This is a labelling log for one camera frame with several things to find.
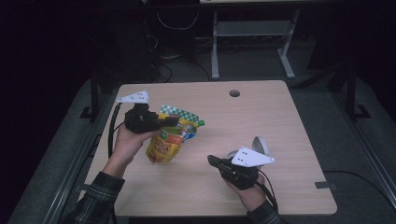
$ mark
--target snack bag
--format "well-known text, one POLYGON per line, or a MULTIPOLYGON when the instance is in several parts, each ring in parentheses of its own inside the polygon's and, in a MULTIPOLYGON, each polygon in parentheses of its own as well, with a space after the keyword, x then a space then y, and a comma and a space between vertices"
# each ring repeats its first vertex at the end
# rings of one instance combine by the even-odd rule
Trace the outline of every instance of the snack bag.
POLYGON ((199 117, 170 105, 163 105, 158 119, 178 116, 176 127, 164 127, 160 129, 160 134, 151 138, 146 150, 146 155, 153 163, 171 161, 180 151, 182 144, 196 135, 199 126, 204 126, 205 122, 199 117))

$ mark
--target plaid sleeve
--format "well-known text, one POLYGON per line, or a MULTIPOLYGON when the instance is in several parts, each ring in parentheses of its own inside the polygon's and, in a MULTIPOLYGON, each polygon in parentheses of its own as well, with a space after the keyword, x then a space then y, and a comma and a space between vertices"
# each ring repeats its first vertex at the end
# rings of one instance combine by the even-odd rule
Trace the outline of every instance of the plaid sleeve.
POLYGON ((255 224, 284 224, 287 223, 280 218, 279 213, 268 202, 265 201, 262 205, 252 212, 247 212, 247 216, 255 224))
POLYGON ((125 180, 100 172, 63 223, 108 223, 125 180))

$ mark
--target person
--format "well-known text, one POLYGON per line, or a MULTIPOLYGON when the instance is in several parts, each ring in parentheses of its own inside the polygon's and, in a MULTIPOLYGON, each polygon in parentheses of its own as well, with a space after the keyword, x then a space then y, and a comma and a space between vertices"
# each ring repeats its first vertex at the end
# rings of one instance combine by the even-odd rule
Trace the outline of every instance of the person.
MULTIPOLYGON (((63 224, 69 223, 109 223, 110 214, 117 197, 125 182, 122 179, 127 166, 134 160, 134 155, 143 142, 156 136, 158 131, 149 133, 133 133, 124 124, 119 127, 116 144, 105 168, 92 181, 84 197, 72 212, 66 215, 63 224)), ((285 223, 278 212, 266 200, 265 194, 258 186, 240 190, 232 183, 224 180, 239 196, 242 205, 247 209, 247 216, 258 224, 285 223)), ((261 175, 259 183, 264 183, 261 175)))

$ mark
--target desk surface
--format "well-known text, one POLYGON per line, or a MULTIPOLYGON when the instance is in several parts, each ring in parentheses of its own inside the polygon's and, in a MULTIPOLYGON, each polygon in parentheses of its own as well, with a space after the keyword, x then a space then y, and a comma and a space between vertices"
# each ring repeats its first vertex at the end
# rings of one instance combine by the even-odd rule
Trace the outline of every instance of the desk surface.
MULTIPOLYGON (((244 216, 245 208, 210 166, 206 156, 226 158, 253 138, 265 138, 276 163, 262 170, 270 178, 280 214, 333 214, 336 204, 325 181, 289 90, 283 81, 206 82, 124 85, 118 96, 147 90, 151 111, 173 105, 197 114, 205 126, 186 141, 167 164, 152 164, 147 141, 128 167, 116 202, 117 216, 244 216), (231 97, 229 91, 240 91, 231 97)), ((116 126, 133 105, 123 104, 116 126)), ((107 161, 107 122, 86 183, 107 161)))

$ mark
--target hand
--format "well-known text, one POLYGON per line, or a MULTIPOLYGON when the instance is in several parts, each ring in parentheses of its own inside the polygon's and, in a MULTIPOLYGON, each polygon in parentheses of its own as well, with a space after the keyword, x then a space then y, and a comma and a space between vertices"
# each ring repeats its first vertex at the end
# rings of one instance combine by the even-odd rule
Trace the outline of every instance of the hand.
POLYGON ((143 142, 156 136, 159 131, 149 133, 133 133, 121 124, 117 133, 113 154, 108 160, 104 173, 122 178, 126 167, 134 160, 134 155, 143 146, 143 142))
MULTIPOLYGON (((249 212, 252 212, 266 201, 264 192, 257 185, 254 185, 250 189, 240 190, 229 181, 225 179, 224 181, 231 189, 236 192, 242 202, 242 205, 244 205, 249 212)), ((257 178, 257 182, 264 184, 264 177, 262 175, 259 175, 259 177, 257 178)))

